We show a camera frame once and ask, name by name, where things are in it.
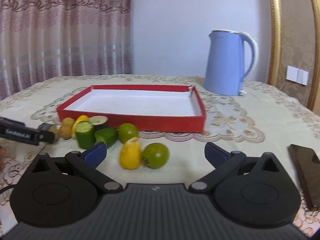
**patterned curtain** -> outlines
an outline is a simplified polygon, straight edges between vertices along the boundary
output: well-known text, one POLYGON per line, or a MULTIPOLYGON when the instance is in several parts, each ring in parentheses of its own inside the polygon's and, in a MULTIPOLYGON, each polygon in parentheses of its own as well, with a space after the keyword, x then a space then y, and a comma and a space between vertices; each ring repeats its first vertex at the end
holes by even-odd
POLYGON ((131 0, 0 0, 0 100, 56 76, 131 73, 131 0))

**cable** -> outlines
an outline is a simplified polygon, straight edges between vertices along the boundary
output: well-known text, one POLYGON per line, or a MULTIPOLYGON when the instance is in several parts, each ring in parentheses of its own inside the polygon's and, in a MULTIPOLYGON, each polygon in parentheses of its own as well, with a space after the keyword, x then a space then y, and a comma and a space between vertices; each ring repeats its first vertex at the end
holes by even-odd
POLYGON ((1 195, 3 192, 5 192, 5 191, 7 191, 7 190, 9 190, 9 189, 11 189, 11 188, 14 188, 15 186, 16 186, 16 184, 12 184, 12 185, 9 185, 9 186, 6 186, 6 187, 0 189, 0 195, 1 195))

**table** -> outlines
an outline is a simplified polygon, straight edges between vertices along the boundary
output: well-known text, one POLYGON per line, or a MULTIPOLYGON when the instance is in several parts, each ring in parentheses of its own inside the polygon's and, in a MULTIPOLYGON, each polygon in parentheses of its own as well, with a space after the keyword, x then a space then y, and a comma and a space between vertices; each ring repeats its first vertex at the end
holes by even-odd
MULTIPOLYGON (((94 84, 177 84, 196 85, 207 111, 205 131, 202 134, 140 132, 142 147, 152 142, 167 145, 171 152, 169 162, 159 170, 140 167, 123 170, 118 164, 122 144, 117 142, 108 149, 107 158, 97 168, 120 182, 126 183, 184 183, 187 187, 214 168, 204 157, 206 142, 215 142, 227 151, 239 150, 247 156, 261 156, 273 152, 300 188, 294 167, 287 152, 290 144, 314 149, 320 157, 320 117, 303 107, 296 99, 288 97, 277 88, 260 83, 246 82, 247 94, 228 97, 206 91, 199 77, 166 77, 143 75, 106 75, 56 77, 37 83, 0 102, 0 115, 23 121, 29 127, 42 122, 59 124, 55 108, 94 84)), ((7 148, 1 158, 0 188, 15 184, 41 151, 51 156, 64 156, 71 150, 80 150, 73 139, 55 144, 25 145, 0 139, 7 148)), ((0 196, 0 235, 16 224, 8 203, 11 190, 0 196)), ((309 212, 303 200, 294 221, 306 235, 320 228, 320 214, 309 212)))

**black phone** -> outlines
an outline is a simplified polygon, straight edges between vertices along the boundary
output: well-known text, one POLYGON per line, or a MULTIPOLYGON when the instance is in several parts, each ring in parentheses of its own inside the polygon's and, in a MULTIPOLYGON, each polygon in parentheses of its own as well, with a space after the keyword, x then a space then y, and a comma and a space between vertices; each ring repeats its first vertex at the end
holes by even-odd
POLYGON ((320 161, 311 148, 291 144, 288 147, 298 178, 311 211, 320 208, 320 161))

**cucumber piece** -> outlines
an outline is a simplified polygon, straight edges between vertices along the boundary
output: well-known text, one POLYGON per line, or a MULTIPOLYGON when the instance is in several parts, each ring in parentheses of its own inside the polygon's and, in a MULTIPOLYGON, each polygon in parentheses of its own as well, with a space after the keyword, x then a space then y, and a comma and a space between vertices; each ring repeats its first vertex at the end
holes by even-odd
POLYGON ((104 128, 94 133, 97 142, 104 142, 109 148, 118 139, 117 130, 114 128, 104 128))
POLYGON ((89 122, 93 125, 94 131, 108 128, 108 117, 104 115, 95 115, 89 118, 89 122))
POLYGON ((94 136, 93 125, 88 121, 79 122, 75 129, 78 146, 82 149, 88 149, 94 145, 96 139, 94 136))

